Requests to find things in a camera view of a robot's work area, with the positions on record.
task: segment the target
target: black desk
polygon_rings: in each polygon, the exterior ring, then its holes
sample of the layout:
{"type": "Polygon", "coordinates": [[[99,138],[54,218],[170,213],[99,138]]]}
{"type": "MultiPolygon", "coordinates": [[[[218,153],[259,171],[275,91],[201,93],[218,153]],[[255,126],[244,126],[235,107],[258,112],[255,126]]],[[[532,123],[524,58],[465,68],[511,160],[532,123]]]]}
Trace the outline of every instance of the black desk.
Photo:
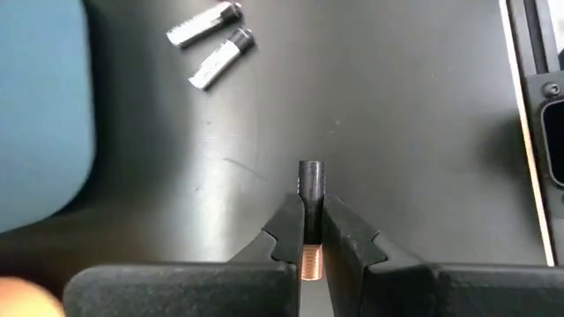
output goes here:
{"type": "MultiPolygon", "coordinates": [[[[60,291],[101,262],[227,260],[300,159],[324,159],[330,192],[427,259],[545,262],[498,2],[248,0],[258,49],[209,93],[187,78],[231,31],[185,52],[165,31],[213,1],[86,2],[92,178],[58,217],[0,236],[3,272],[60,291]]],[[[326,286],[304,287],[305,314],[326,315],[326,286]]]]}

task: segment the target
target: scratch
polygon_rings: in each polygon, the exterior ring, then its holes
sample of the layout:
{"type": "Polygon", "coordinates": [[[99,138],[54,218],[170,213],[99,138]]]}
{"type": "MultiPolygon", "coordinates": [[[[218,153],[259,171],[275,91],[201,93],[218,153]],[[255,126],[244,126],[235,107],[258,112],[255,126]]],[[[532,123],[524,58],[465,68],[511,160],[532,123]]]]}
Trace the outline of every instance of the scratch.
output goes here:
{"type": "Polygon", "coordinates": [[[236,161],[232,158],[223,158],[224,161],[226,161],[227,163],[231,163],[237,167],[239,167],[240,169],[247,171],[249,173],[251,173],[253,176],[257,177],[257,179],[261,180],[261,181],[266,181],[266,177],[264,177],[264,175],[262,175],[261,173],[259,173],[256,169],[254,168],[250,168],[244,164],[242,164],[239,161],[236,161]]]}

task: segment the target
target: blue cloth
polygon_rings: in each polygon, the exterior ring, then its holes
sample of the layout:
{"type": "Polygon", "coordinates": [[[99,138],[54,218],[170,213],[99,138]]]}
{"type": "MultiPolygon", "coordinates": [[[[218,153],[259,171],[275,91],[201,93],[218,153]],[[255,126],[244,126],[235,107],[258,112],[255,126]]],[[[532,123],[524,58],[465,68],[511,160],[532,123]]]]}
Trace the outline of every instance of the blue cloth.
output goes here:
{"type": "Polygon", "coordinates": [[[0,1],[0,232],[60,210],[94,155],[79,0],[0,1]]]}

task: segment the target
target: black metal tube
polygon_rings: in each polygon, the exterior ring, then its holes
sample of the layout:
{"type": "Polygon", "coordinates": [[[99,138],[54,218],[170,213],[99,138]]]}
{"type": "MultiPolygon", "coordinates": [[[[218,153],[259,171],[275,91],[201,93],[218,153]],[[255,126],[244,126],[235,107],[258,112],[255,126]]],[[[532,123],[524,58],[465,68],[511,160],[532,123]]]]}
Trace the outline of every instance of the black metal tube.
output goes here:
{"type": "Polygon", "coordinates": [[[301,161],[298,195],[306,208],[304,244],[321,244],[321,219],[325,197],[325,165],[321,161],[301,161]]]}

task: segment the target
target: metal bolt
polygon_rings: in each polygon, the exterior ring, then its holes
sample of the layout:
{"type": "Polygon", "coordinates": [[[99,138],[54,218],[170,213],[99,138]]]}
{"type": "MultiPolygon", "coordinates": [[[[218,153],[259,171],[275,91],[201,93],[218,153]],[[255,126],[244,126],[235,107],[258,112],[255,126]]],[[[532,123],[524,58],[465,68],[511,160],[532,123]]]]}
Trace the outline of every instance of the metal bolt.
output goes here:
{"type": "Polygon", "coordinates": [[[555,83],[546,83],[543,86],[543,94],[547,98],[556,97],[560,94],[560,87],[555,83]]]}

